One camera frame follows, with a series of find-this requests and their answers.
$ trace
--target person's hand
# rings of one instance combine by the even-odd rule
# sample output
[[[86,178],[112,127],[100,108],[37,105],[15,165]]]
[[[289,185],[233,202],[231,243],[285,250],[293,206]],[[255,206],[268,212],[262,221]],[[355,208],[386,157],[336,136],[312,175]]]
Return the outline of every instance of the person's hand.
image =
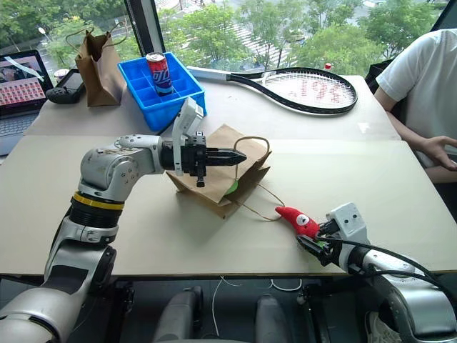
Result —
[[[418,147],[418,150],[422,151],[436,164],[452,172],[457,172],[457,164],[448,157],[446,150],[444,150],[445,145],[451,145],[457,148],[457,139],[447,136],[425,138]]]

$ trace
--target brown paper bag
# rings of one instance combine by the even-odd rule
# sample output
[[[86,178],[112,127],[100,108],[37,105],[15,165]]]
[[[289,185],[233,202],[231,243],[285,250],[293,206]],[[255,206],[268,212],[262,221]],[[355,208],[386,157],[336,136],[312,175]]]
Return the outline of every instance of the brown paper bag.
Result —
[[[206,140],[209,147],[233,148],[235,141],[243,134],[227,125],[221,126]],[[208,166],[205,177],[205,187],[196,186],[195,177],[185,174],[178,177],[173,171],[167,174],[178,188],[178,192],[188,194],[198,199],[204,206],[226,218],[243,204],[256,185],[270,169],[264,163],[271,152],[266,154],[266,147],[254,140],[246,140],[237,146],[247,156],[247,160],[238,166],[238,188],[233,193],[225,195],[232,186],[235,178],[234,166]]]
[[[114,45],[120,44],[126,37],[113,44],[110,32],[93,36],[92,31],[86,31],[75,58],[86,87],[87,106],[119,105],[126,82],[117,67],[121,60]]]

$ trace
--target tennis racket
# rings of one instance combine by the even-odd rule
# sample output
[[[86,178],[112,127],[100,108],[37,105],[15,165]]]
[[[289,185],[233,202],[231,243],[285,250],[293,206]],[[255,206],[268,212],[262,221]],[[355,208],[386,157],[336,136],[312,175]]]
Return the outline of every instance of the tennis racket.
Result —
[[[342,77],[312,68],[282,68],[259,73],[197,68],[187,69],[196,78],[233,81],[253,87],[273,100],[312,114],[340,114],[357,102],[352,84]]]

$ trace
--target white shirt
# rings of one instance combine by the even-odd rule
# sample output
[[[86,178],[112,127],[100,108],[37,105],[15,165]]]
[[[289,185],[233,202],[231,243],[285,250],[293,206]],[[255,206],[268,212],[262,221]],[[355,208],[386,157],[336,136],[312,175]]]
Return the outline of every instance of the white shirt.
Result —
[[[457,139],[457,29],[418,38],[376,81],[396,101],[408,96],[408,128],[426,138]],[[457,155],[452,146],[446,146],[446,151]]]

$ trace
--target black game controller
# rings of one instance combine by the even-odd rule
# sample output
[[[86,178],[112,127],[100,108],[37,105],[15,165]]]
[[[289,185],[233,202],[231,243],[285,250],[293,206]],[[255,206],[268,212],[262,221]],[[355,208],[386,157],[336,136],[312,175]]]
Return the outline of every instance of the black game controller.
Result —
[[[84,92],[84,83],[78,69],[72,69],[53,89],[46,91],[46,98],[55,104],[74,104]]]

